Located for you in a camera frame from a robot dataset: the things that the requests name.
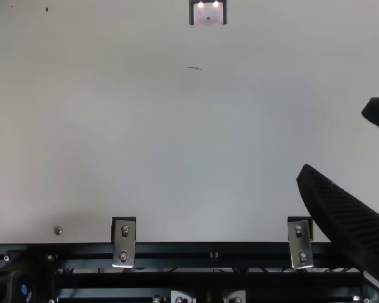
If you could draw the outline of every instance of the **blue component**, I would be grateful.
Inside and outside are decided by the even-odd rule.
[[[25,284],[21,285],[21,292],[23,293],[23,295],[27,295],[28,289],[27,286],[25,286]]]

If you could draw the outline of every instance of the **bolt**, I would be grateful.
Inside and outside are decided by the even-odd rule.
[[[128,255],[126,254],[126,251],[121,251],[121,254],[119,255],[119,259],[121,262],[126,262],[126,259],[128,258]]]
[[[301,263],[306,262],[306,254],[304,253],[304,251],[300,252],[300,254],[299,254],[299,260],[300,260]]]
[[[128,232],[129,232],[129,226],[126,226],[126,225],[122,226],[122,236],[124,238],[128,236]]]
[[[63,228],[62,228],[62,226],[55,226],[55,228],[53,229],[53,231],[57,235],[63,234]]]
[[[294,230],[295,230],[295,233],[296,233],[296,237],[298,237],[298,238],[302,237],[302,227],[300,227],[299,225],[297,225],[297,226],[295,226]]]

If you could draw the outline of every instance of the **metal bracket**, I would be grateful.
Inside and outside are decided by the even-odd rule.
[[[196,303],[195,296],[180,290],[171,290],[171,303]]]
[[[313,267],[309,223],[307,221],[289,222],[288,239],[292,267],[295,270]]]
[[[229,292],[222,294],[223,303],[246,303],[246,291],[237,290],[235,292]]]
[[[112,267],[132,268],[135,262],[136,221],[116,220]]]

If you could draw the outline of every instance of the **white backdrop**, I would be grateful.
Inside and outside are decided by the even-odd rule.
[[[305,163],[379,212],[375,96],[379,0],[0,0],[0,242],[286,241]]]

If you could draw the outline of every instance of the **black metal bar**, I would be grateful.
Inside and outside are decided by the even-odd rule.
[[[0,267],[4,255],[27,249],[57,256],[60,268],[110,268],[112,244],[0,244]],[[317,268],[352,267],[329,242],[313,242],[313,259]],[[210,253],[218,258],[211,258]],[[168,267],[236,267],[290,268],[288,242],[138,242],[135,266]]]
[[[56,288],[310,288],[362,287],[361,273],[74,273],[58,275]]]

